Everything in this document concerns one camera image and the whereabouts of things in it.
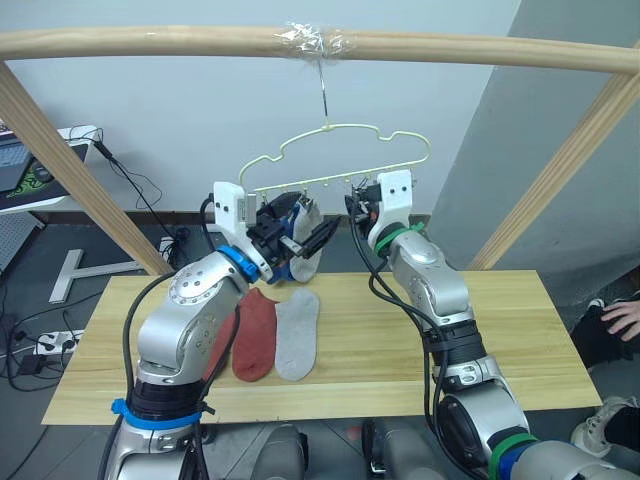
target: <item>sock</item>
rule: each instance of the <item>sock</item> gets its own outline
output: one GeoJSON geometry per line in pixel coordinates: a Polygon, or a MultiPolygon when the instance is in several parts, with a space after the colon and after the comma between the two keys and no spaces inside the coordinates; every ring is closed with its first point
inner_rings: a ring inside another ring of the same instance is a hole
{"type": "MultiPolygon", "coordinates": [[[[316,202],[309,203],[307,208],[301,204],[298,205],[300,210],[293,223],[293,240],[304,242],[311,235],[311,231],[322,223],[322,214],[316,202]]],[[[289,262],[293,279],[301,283],[311,280],[318,270],[321,255],[322,250],[319,250],[309,259],[293,257],[289,262]]]]}
{"type": "MultiPolygon", "coordinates": [[[[240,326],[231,349],[231,366],[240,380],[255,382],[267,375],[273,367],[276,351],[276,303],[266,298],[259,289],[252,288],[238,304],[240,326]]],[[[235,312],[225,319],[218,331],[205,378],[222,356],[233,331],[234,318],[235,312]]]]}
{"type": "Polygon", "coordinates": [[[297,288],[291,298],[275,307],[276,371],[285,380],[304,378],[316,361],[316,322],[320,300],[307,288],[297,288]]]}

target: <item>white electrical outlet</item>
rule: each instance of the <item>white electrical outlet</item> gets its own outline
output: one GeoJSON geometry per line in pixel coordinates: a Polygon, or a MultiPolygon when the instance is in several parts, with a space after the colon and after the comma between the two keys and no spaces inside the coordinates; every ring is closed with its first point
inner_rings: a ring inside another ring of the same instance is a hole
{"type": "MultiPolygon", "coordinates": [[[[34,355],[59,355],[62,353],[62,345],[67,340],[73,341],[75,335],[77,340],[82,338],[84,330],[74,330],[73,335],[69,330],[62,332],[45,332],[38,337],[38,343],[33,347],[34,355]],[[47,350],[44,344],[53,345],[52,349],[47,350]]],[[[74,342],[73,347],[65,348],[64,353],[73,353],[76,351],[77,344],[74,342]]]]}

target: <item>white hanger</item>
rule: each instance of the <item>white hanger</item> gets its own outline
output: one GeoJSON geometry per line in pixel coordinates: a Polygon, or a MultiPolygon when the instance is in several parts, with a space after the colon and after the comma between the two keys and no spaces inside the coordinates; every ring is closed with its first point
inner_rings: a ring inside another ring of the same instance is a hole
{"type": "Polygon", "coordinates": [[[325,115],[325,125],[317,128],[315,130],[310,130],[308,132],[305,133],[301,133],[299,135],[296,135],[295,137],[292,137],[288,140],[286,140],[284,143],[282,143],[280,145],[279,150],[279,155],[277,157],[272,157],[270,155],[260,155],[259,157],[247,162],[241,169],[240,169],[240,173],[238,174],[238,183],[240,185],[243,185],[243,177],[244,174],[246,173],[246,171],[264,161],[264,160],[269,160],[270,162],[279,162],[280,160],[282,160],[283,158],[285,158],[286,152],[285,150],[287,149],[287,147],[289,145],[291,145],[292,143],[295,143],[299,140],[303,140],[307,137],[310,137],[312,135],[317,135],[320,133],[328,133],[331,132],[332,130],[337,130],[337,129],[341,129],[341,128],[360,128],[360,129],[367,129],[367,130],[372,130],[373,132],[375,132],[376,134],[376,138],[381,141],[381,142],[391,142],[393,141],[394,138],[396,137],[400,137],[400,136],[404,136],[404,137],[413,137],[413,138],[417,138],[420,141],[422,141],[425,144],[425,148],[426,148],[426,154],[422,157],[419,158],[417,160],[411,160],[408,162],[402,162],[402,163],[394,163],[393,165],[385,165],[385,166],[381,166],[381,167],[374,167],[374,168],[368,168],[368,169],[364,169],[364,170],[356,170],[353,172],[345,172],[345,173],[339,173],[336,175],[329,175],[326,177],[316,177],[316,178],[309,178],[309,179],[305,179],[305,180],[298,180],[296,182],[290,182],[290,183],[281,183],[278,185],[270,185],[268,187],[260,187],[260,188],[256,188],[254,189],[255,192],[261,193],[263,196],[266,195],[266,192],[268,192],[269,190],[286,190],[290,187],[297,187],[297,186],[303,186],[305,189],[309,184],[312,183],[319,183],[319,182],[324,182],[326,185],[326,182],[330,181],[330,180],[335,180],[338,178],[348,178],[348,177],[353,177],[356,175],[370,175],[372,173],[375,172],[380,172],[380,171],[385,171],[385,170],[395,170],[397,168],[413,168],[416,165],[419,165],[420,163],[425,162],[430,156],[431,156],[431,143],[429,142],[429,140],[423,136],[420,135],[419,133],[416,132],[406,132],[403,130],[396,130],[395,132],[393,132],[391,135],[389,135],[388,137],[385,137],[382,135],[382,132],[380,132],[380,129],[374,125],[367,125],[364,123],[337,123],[337,124],[331,124],[329,122],[329,114],[327,111],[327,96],[326,96],[326,92],[325,92],[325,86],[324,86],[324,76],[322,75],[322,65],[320,63],[320,61],[318,61],[318,72],[320,73],[320,85],[322,87],[322,99],[324,102],[324,115],[325,115]]]}

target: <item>clear tape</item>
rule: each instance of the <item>clear tape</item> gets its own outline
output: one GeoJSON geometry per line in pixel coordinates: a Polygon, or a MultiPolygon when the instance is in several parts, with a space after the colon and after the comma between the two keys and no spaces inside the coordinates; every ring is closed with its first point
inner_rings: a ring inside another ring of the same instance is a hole
{"type": "Polygon", "coordinates": [[[275,35],[298,58],[328,60],[339,58],[353,48],[338,29],[322,29],[308,23],[288,22],[287,25],[289,30],[275,35]]]}

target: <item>wooden rod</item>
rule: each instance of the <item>wooden rod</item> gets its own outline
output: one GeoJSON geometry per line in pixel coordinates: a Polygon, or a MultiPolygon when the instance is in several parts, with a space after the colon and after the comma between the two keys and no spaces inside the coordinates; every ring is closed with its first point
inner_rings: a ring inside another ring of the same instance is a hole
{"type": "MultiPolygon", "coordinates": [[[[185,25],[61,28],[0,34],[0,60],[118,55],[296,57],[299,43],[281,35],[290,27],[185,25]]],[[[327,30],[324,43],[344,46],[334,58],[472,63],[566,68],[635,74],[640,52],[631,48],[533,38],[435,33],[327,30]]]]}
{"type": "Polygon", "coordinates": [[[171,267],[91,176],[5,62],[0,62],[0,118],[85,211],[151,275],[171,267]]]}
{"type": "Polygon", "coordinates": [[[509,212],[470,265],[492,268],[600,146],[640,97],[640,74],[614,75],[529,190],[509,212]]]}

